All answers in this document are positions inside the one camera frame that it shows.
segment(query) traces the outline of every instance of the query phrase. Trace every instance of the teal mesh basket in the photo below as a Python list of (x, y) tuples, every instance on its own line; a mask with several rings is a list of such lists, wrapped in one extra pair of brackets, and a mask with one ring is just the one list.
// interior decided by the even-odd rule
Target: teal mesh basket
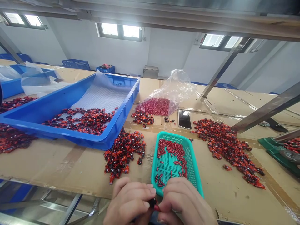
[(183, 137), (181, 135), (168, 133), (168, 132), (158, 133), (156, 145), (155, 145), (155, 152), (154, 152), (153, 164), (152, 164), (151, 183), (156, 189), (156, 193), (163, 197), (162, 189), (164, 187), (159, 187), (155, 182), (155, 176), (157, 174), (158, 176), (160, 176), (160, 174), (163, 174), (163, 176), (161, 177), (161, 181), (167, 185), (168, 180), (171, 178), (171, 170), (172, 170), (173, 177), (179, 177), (179, 172), (181, 172), (181, 166), (174, 164), (175, 161), (178, 161), (177, 157), (176, 156), (172, 157), (171, 154), (167, 152), (167, 150), (166, 150), (166, 154), (160, 156), (160, 158), (157, 158), (158, 143), (160, 139), (176, 142), (178, 144), (183, 145), (183, 149), (185, 151), (184, 157), (185, 160), (187, 161), (187, 178), (198, 190), (200, 195), (204, 198), (201, 179), (199, 176), (198, 166), (197, 166), (193, 145), (191, 141), (188, 138)]

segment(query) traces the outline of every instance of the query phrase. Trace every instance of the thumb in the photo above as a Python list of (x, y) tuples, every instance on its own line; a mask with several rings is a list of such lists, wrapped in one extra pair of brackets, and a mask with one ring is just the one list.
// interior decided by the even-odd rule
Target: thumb
[(181, 219), (172, 212), (160, 212), (157, 217), (159, 223), (171, 224), (171, 225), (184, 225)]
[(135, 217), (148, 211), (150, 205), (141, 199), (134, 199), (120, 207), (120, 217), (125, 224), (131, 222)]

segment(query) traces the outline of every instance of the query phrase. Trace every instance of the work table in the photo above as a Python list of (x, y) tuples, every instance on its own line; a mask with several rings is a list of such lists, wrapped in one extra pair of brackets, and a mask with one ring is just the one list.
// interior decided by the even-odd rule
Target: work table
[[(15, 64), (14, 61), (0, 60), (0, 65)], [(50, 65), (38, 65), (43, 68), (56, 69), (66, 82), (74, 83), (93, 71), (85, 71)], [(289, 173), (257, 142), (257, 139), (280, 134), (269, 127), (256, 125), (238, 134), (238, 138), (246, 141), (253, 148), (250, 159), (257, 167), (264, 168), (262, 183), (266, 190), (247, 184), (242, 174), (233, 169), (225, 171), (225, 159), (217, 160), (208, 150), (207, 142), (196, 134), (178, 127), (177, 111), (170, 115), (165, 123), (163, 117), (154, 116), (155, 124), (149, 129), (132, 122), (131, 113), (137, 104), (149, 94), (161, 87), (164, 80), (141, 78), (140, 91), (135, 104), (124, 124), (127, 132), (139, 131), (145, 136), (146, 156), (142, 165), (135, 160), (130, 163), (129, 176), (132, 181), (151, 183), (151, 168), (157, 134), (161, 131), (172, 132), (193, 138), (192, 142), (199, 174), (203, 186), (205, 200), (212, 207), (216, 218), (243, 224), (296, 224), (292, 216), (300, 215), (300, 184), (297, 178)], [(253, 93), (240, 90), (225, 90), (214, 87), (206, 100), (200, 94), (205, 86), (197, 85), (197, 93), (184, 101), (181, 109), (191, 111), (191, 121), (207, 118), (224, 122), (233, 126), (241, 118), (249, 115), (255, 108), (274, 98), (274, 95)], [(294, 105), (273, 118), (286, 124), (288, 130), (300, 126), (300, 107)], [(103, 151), (81, 147), (64, 139), (38, 139), (27, 149), (17, 149), (9, 154), (0, 155), (0, 178), (25, 182), (32, 185), (60, 189), (101, 198), (111, 198), (113, 185), (109, 185), (109, 175), (104, 174), (106, 161)]]

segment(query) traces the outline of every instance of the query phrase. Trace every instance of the wall outlet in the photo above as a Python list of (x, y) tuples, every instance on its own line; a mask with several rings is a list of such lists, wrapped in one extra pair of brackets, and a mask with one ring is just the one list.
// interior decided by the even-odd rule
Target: wall outlet
[(196, 38), (194, 45), (200, 45), (200, 38)]

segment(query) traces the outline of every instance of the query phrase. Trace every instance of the phone screen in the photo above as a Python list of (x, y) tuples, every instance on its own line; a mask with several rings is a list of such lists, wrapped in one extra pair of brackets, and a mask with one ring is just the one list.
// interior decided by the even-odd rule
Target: phone screen
[(191, 120), (190, 120), (190, 112), (184, 110), (178, 110), (178, 121), (179, 127), (192, 129)]

